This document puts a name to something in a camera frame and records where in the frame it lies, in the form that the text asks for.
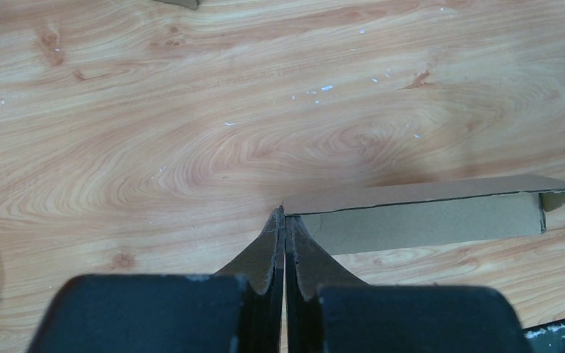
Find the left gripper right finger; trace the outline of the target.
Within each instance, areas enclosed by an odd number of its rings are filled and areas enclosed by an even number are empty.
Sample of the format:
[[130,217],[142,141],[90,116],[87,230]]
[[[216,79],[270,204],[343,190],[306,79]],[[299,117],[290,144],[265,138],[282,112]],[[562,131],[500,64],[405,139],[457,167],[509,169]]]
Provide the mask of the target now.
[[512,306],[469,285],[370,285],[286,219],[290,352],[530,352]]

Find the cardboard box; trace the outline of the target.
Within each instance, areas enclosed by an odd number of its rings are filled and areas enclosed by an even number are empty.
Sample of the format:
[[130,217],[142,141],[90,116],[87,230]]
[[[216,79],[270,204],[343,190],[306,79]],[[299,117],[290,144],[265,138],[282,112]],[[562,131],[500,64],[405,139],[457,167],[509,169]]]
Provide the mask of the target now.
[[157,0],[165,4],[173,4],[187,8],[189,10],[197,10],[202,3],[202,0]]
[[524,174],[338,188],[282,205],[327,252],[355,254],[539,235],[565,205],[565,181]]

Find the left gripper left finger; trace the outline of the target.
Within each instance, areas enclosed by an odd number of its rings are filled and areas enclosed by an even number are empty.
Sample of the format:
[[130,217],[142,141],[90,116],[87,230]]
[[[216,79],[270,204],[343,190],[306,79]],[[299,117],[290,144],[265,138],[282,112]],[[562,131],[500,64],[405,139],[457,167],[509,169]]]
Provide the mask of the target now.
[[52,299],[30,352],[278,352],[284,217],[214,274],[82,274]]

